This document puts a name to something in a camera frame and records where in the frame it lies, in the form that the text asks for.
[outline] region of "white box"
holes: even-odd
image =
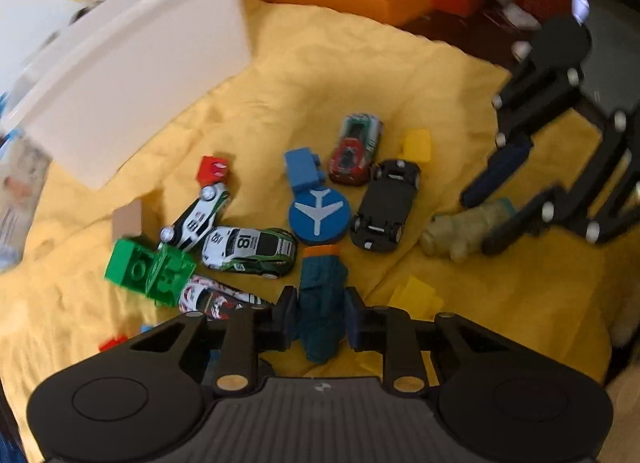
[[[248,65],[241,0],[107,0],[44,48],[0,120],[90,188]]]

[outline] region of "blue block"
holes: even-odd
[[[345,336],[344,288],[348,270],[337,255],[305,257],[300,275],[298,333],[306,358],[324,364]]]
[[[326,176],[318,170],[320,157],[308,147],[290,150],[284,155],[291,190],[296,193],[322,186]]]
[[[349,228],[351,207],[332,188],[297,192],[289,207],[289,226],[310,247],[337,242]]]

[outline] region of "blue label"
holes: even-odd
[[[349,202],[331,188],[299,192],[289,208],[289,225],[307,245],[334,243],[346,232],[350,219]]]

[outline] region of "red plastic piece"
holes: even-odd
[[[213,183],[224,182],[228,174],[228,160],[213,156],[202,156],[196,180],[200,183],[200,187],[206,187],[207,185],[213,185]]]
[[[117,337],[111,337],[104,344],[101,344],[100,346],[98,346],[98,350],[100,351],[100,353],[102,353],[107,349],[116,347],[118,344],[123,344],[127,340],[129,340],[129,337],[127,337],[127,335],[119,335]]]

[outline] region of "yellow toy figure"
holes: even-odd
[[[508,221],[515,208],[504,198],[489,201],[454,216],[436,216],[420,236],[420,246],[426,255],[449,255],[460,263],[480,250],[482,240],[496,226]]]

